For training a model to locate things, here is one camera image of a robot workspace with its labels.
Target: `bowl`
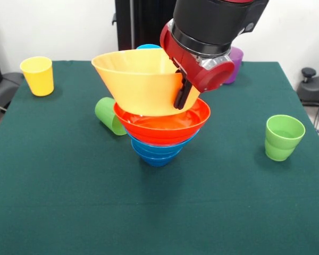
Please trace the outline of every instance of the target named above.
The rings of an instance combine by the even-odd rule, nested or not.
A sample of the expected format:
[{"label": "bowl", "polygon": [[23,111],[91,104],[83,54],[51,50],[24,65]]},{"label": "bowl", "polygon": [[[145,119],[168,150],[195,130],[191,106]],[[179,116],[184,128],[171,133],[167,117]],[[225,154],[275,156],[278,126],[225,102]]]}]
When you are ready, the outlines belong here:
[{"label": "bowl", "polygon": [[116,103],[114,111],[125,129],[136,139],[149,145],[170,146],[190,139],[208,120],[211,109],[197,99],[184,113],[147,117],[128,113]]},{"label": "bowl", "polygon": [[138,152],[140,152],[142,155],[150,157],[150,158],[156,158],[156,157],[169,157],[177,152],[181,151],[185,145],[187,145],[196,135],[198,131],[187,141],[184,141],[182,143],[175,144],[173,146],[154,146],[147,143],[144,143],[142,141],[139,141],[135,137],[131,137],[131,143],[132,146],[137,149]]},{"label": "bowl", "polygon": [[124,50],[95,57],[92,65],[118,105],[126,112],[144,116],[168,116],[193,106],[200,92],[193,86],[182,110],[175,98],[182,87],[182,74],[165,51]]},{"label": "bowl", "polygon": [[150,166],[155,166],[155,167],[161,167],[161,166],[165,166],[168,163],[170,163],[177,155],[178,153],[180,153],[181,150],[179,150],[178,152],[176,152],[173,155],[164,157],[164,156],[158,156],[158,157],[148,157],[146,155],[143,155],[140,151],[138,151],[137,148],[135,148],[133,146],[133,144],[131,143],[133,149],[135,150],[135,152],[138,154],[138,156],[141,157],[141,159],[143,159],[146,163],[148,163]]}]

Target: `black cable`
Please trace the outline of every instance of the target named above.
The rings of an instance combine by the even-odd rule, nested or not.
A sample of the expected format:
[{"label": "black cable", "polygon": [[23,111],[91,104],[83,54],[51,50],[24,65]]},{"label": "black cable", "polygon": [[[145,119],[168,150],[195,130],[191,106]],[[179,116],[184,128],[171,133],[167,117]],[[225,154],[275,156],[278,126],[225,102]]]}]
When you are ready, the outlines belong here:
[{"label": "black cable", "polygon": [[4,79],[4,80],[6,80],[6,81],[10,81],[10,82],[12,82],[12,83],[14,83],[14,84],[16,84],[16,85],[20,86],[20,84],[19,84],[19,83],[17,83],[17,82],[15,82],[15,81],[12,81],[12,80],[7,79],[7,78],[5,78],[5,77],[3,77],[3,79]]}]

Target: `yellow bowl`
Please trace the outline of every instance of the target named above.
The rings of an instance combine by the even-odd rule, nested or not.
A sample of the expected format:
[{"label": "yellow bowl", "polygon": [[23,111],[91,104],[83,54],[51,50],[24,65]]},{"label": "yellow bowl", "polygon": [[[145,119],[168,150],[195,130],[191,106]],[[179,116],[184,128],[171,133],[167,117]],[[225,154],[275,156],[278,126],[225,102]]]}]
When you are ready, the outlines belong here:
[{"label": "yellow bowl", "polygon": [[144,116],[165,116],[190,109],[199,96],[192,87],[182,110],[174,101],[182,87],[182,74],[163,49],[124,50],[92,60],[117,104],[126,112]]}]

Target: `green cup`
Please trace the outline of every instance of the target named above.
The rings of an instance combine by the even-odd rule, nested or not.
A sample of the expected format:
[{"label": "green cup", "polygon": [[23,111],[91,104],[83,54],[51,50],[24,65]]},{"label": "green cup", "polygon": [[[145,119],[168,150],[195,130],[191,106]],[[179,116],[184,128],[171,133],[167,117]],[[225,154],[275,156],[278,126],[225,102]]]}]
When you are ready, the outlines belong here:
[{"label": "green cup", "polygon": [[266,123],[265,149],[268,158],[286,160],[295,150],[306,132],[304,125],[288,115],[274,115]]},{"label": "green cup", "polygon": [[114,134],[125,135],[127,133],[123,125],[113,111],[114,104],[115,100],[113,98],[102,98],[95,107],[95,114]]}]

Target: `bowl rim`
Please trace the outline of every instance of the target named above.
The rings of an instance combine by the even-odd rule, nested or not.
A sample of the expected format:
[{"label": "bowl rim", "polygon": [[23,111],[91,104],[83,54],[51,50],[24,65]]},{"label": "bowl rim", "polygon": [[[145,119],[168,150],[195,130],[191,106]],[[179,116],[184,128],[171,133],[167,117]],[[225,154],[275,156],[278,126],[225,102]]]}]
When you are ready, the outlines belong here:
[{"label": "bowl rim", "polygon": [[[142,51],[147,51],[147,50],[153,50],[153,51],[162,51],[162,52],[164,52],[164,54],[165,54],[165,51],[164,51],[164,49],[162,49],[162,48],[152,48],[152,49],[142,49]],[[102,57],[102,56],[108,56],[108,55],[113,55],[113,54],[117,54],[117,53],[123,53],[123,52],[130,52],[130,51],[137,51],[137,52],[139,52],[140,50],[138,50],[138,49],[127,49],[127,50],[118,50],[118,51],[116,51],[116,52],[108,52],[108,53],[104,53],[104,54],[100,54],[100,55],[98,55],[98,56],[96,56],[96,57],[94,57],[92,60],[91,60],[91,64],[94,66],[94,68],[96,68],[96,69],[99,69],[99,70],[102,70],[102,71],[108,71],[108,72],[112,72],[112,73],[118,73],[118,74],[127,74],[127,75],[152,75],[152,76],[154,76],[154,75],[172,75],[172,76],[182,76],[182,73],[142,73],[142,72],[137,72],[137,73],[135,73],[135,72],[122,72],[122,71],[116,71],[116,70],[111,70],[111,69],[107,69],[107,68],[103,68],[103,67],[99,67],[99,66],[97,66],[94,62],[95,62],[95,60],[97,60],[98,58],[100,58],[100,57]]]},{"label": "bowl rim", "polygon": [[179,128],[179,129],[154,129],[154,128],[150,128],[150,127],[144,127],[144,126],[135,125],[135,124],[133,124],[133,123],[131,123],[131,122],[128,122],[128,121],[126,121],[125,119],[123,119],[123,118],[116,112],[116,107],[119,107],[121,110],[123,110],[123,109],[117,104],[117,102],[116,102],[116,103],[114,104],[114,106],[113,106],[113,111],[114,111],[115,115],[116,115],[122,122],[126,122],[126,123],[128,123],[128,124],[130,124],[130,125],[132,125],[132,126],[134,126],[134,127],[136,127],[136,128],[141,127],[141,128],[143,128],[143,129],[146,129],[146,130],[156,130],[156,131],[179,131],[179,130],[186,130],[186,129],[191,129],[191,128],[198,127],[198,126],[204,124],[204,123],[210,118],[210,116],[211,116],[211,108],[209,107],[209,105],[208,105],[205,101],[203,101],[202,99],[200,99],[200,98],[197,98],[196,102],[197,102],[197,101],[200,101],[204,106],[206,106],[206,108],[207,108],[207,110],[208,110],[207,117],[206,117],[203,121],[199,122],[198,124],[195,124],[195,125],[192,125],[192,126],[188,126],[188,127],[182,127],[182,128]]}]

